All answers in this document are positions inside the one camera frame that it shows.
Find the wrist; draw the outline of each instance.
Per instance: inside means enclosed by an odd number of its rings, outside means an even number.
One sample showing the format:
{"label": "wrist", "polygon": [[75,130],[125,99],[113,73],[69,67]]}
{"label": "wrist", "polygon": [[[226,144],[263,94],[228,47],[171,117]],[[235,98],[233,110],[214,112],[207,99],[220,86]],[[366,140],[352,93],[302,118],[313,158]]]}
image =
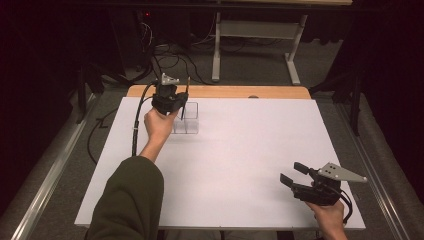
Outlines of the wrist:
{"label": "wrist", "polygon": [[164,136],[163,134],[157,133],[157,134],[151,134],[149,136],[149,140],[147,141],[148,144],[153,145],[161,145],[163,146],[168,139],[168,136]]}
{"label": "wrist", "polygon": [[140,152],[140,156],[145,157],[154,163],[164,144],[165,141],[149,139],[146,146],[144,146],[143,150]]}

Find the metal stand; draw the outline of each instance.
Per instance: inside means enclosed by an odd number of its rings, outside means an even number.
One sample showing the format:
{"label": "metal stand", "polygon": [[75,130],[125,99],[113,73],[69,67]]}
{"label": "metal stand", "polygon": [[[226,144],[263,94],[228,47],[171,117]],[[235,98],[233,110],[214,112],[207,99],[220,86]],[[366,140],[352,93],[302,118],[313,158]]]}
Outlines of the metal stand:
{"label": "metal stand", "polygon": [[232,21],[221,20],[221,13],[216,13],[215,25],[215,51],[212,65],[212,81],[219,82],[221,70],[220,39],[221,36],[232,37],[257,37],[293,39],[293,46],[290,53],[285,54],[285,61],[289,70],[293,85],[300,85],[299,76],[294,65],[294,56],[299,47],[300,38],[305,28],[307,15],[302,15],[299,23],[273,23],[255,21]]}

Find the white table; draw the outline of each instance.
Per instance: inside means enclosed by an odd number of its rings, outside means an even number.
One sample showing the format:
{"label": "white table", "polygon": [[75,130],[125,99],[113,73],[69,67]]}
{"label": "white table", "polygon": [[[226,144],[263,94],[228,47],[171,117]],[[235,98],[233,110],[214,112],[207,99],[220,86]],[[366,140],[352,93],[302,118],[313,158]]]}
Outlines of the white table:
{"label": "white table", "polygon": [[[75,220],[89,226],[107,179],[131,155],[138,98],[123,98]],[[309,185],[294,162],[339,164],[314,100],[190,98],[199,104],[199,133],[171,135],[156,164],[165,178],[161,229],[316,229],[306,205],[280,183],[280,173]],[[149,110],[150,102],[142,108]],[[141,150],[147,135],[139,132]],[[342,183],[352,198],[346,183]],[[364,229],[353,203],[347,229]]]}

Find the wooden table edge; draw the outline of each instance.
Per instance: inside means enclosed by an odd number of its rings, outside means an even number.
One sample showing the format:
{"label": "wooden table edge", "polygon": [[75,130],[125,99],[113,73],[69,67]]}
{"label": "wooden table edge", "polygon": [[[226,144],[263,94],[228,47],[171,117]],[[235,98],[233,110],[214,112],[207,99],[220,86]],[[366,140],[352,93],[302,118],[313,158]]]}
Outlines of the wooden table edge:
{"label": "wooden table edge", "polygon": [[[141,97],[146,85],[134,85],[128,89],[127,97]],[[146,97],[153,95],[155,87],[151,86]],[[179,85],[178,92],[184,92],[185,85]],[[311,99],[309,91],[301,86],[204,86],[191,85],[191,98],[282,98]]]}

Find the transparent box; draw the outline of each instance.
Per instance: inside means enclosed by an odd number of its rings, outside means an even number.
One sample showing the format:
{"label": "transparent box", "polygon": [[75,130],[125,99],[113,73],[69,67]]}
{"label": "transparent box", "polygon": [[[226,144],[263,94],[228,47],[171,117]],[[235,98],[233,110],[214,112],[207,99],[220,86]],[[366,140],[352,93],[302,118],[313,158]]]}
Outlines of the transparent box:
{"label": "transparent box", "polygon": [[199,132],[199,108],[197,102],[187,102],[182,117],[183,108],[180,108],[174,120],[172,133],[197,134]]}

